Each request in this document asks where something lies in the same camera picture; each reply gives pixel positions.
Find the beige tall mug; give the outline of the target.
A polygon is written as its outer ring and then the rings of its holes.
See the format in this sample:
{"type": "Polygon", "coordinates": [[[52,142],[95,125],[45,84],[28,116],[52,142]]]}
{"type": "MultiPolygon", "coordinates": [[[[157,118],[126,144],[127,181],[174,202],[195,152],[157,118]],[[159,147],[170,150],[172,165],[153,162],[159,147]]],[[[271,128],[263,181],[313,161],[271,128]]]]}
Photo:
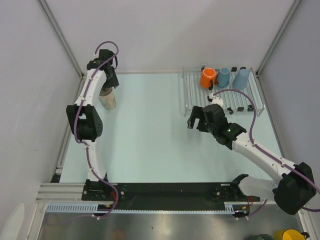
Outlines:
{"type": "Polygon", "coordinates": [[[102,88],[99,93],[99,100],[103,107],[107,110],[113,110],[116,108],[116,98],[114,89],[111,88],[102,88]]]}

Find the orange mug black handle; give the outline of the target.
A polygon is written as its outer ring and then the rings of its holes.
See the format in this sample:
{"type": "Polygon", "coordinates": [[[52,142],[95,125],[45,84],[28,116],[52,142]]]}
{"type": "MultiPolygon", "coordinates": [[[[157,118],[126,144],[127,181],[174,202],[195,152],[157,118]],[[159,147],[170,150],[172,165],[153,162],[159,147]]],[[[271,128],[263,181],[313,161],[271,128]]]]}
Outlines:
{"type": "Polygon", "coordinates": [[[204,68],[200,76],[200,86],[211,91],[215,85],[216,77],[217,73],[213,68],[204,68]]]}

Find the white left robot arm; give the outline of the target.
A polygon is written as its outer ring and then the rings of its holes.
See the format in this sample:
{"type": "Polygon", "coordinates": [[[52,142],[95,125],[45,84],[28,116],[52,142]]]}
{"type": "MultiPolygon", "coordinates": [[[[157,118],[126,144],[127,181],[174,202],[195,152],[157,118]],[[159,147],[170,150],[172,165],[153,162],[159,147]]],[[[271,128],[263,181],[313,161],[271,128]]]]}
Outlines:
{"type": "Polygon", "coordinates": [[[116,107],[115,88],[119,81],[113,61],[117,56],[111,50],[95,52],[87,64],[87,76],[81,93],[74,104],[66,107],[66,114],[75,141],[84,146],[87,161],[87,184],[93,184],[93,194],[100,200],[110,196],[111,185],[98,154],[98,140],[103,134],[103,121],[96,109],[101,103],[106,110],[116,107]]]}

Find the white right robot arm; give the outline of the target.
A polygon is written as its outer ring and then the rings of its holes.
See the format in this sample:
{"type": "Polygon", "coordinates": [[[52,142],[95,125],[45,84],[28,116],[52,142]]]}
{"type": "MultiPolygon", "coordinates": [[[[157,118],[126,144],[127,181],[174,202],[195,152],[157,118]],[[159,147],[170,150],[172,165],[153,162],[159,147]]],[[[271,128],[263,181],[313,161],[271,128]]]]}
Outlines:
{"type": "Polygon", "coordinates": [[[239,177],[239,182],[230,188],[235,200],[242,201],[247,196],[261,197],[275,201],[285,213],[295,215],[316,195],[309,165],[305,162],[296,164],[259,146],[245,128],[228,122],[220,105],[194,106],[187,127],[212,134],[219,144],[246,157],[271,178],[239,177]]]}

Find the clear acrylic dish rack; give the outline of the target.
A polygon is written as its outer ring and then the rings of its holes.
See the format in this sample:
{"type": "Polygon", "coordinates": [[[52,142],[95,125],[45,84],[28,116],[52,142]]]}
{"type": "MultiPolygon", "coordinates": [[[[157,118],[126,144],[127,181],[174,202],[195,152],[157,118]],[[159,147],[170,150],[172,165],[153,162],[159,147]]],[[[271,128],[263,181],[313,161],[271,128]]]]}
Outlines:
{"type": "Polygon", "coordinates": [[[257,82],[256,75],[252,68],[249,69],[249,76],[246,87],[241,93],[232,91],[233,82],[237,73],[240,71],[236,67],[231,68],[229,76],[229,85],[225,87],[227,91],[219,93],[222,89],[216,85],[213,89],[203,88],[200,85],[202,71],[200,69],[182,69],[183,83],[183,115],[190,115],[193,106],[204,107],[211,103],[211,97],[219,104],[222,104],[224,111],[230,115],[237,113],[252,113],[253,106],[256,107],[257,116],[259,117],[265,110],[266,106],[261,97],[260,87],[257,82]]]}

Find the blue patterned mug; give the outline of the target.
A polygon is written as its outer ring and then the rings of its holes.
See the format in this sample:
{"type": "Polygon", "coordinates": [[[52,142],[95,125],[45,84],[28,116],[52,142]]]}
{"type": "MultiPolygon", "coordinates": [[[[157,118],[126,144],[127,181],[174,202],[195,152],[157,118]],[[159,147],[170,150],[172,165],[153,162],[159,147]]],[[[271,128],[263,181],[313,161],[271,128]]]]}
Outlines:
{"type": "Polygon", "coordinates": [[[220,68],[217,73],[215,85],[219,88],[225,88],[229,85],[229,81],[230,81],[230,70],[226,67],[220,68]]]}

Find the light blue plastic cup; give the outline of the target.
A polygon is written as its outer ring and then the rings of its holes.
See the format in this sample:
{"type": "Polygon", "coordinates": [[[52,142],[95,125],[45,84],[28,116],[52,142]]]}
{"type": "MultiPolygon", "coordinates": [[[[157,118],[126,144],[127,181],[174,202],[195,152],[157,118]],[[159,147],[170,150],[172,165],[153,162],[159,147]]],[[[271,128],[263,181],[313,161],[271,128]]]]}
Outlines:
{"type": "Polygon", "coordinates": [[[240,69],[233,80],[232,88],[239,91],[244,90],[247,86],[249,75],[248,69],[240,69]]]}

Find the yellow mug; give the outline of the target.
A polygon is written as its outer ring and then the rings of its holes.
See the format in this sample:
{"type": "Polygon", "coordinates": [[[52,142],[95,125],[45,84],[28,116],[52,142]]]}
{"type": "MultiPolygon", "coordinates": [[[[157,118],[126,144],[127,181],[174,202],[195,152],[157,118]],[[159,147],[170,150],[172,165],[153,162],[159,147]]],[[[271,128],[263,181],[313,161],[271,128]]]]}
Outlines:
{"type": "Polygon", "coordinates": [[[275,240],[307,240],[309,237],[309,233],[295,229],[282,229],[273,234],[275,240]]]}

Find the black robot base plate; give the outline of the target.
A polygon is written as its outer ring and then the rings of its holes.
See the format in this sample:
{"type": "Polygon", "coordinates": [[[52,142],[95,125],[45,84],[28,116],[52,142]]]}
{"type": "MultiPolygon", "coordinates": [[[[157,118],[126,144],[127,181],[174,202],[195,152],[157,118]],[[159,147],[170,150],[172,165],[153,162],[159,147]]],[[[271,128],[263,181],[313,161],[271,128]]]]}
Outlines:
{"type": "Polygon", "coordinates": [[[83,201],[118,200],[116,210],[133,211],[217,211],[226,202],[248,204],[260,201],[248,197],[231,182],[114,183],[108,186],[86,180],[83,201]]]}

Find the aluminium frame rail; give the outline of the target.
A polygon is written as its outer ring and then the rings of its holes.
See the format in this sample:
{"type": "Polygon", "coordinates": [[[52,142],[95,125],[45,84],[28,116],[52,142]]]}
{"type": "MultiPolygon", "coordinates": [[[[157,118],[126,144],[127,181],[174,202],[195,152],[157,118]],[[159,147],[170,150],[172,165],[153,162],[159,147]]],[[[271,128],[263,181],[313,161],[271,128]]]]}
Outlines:
{"type": "Polygon", "coordinates": [[[40,185],[36,203],[79,203],[84,183],[61,183],[63,165],[56,166],[51,181],[40,185]]]}

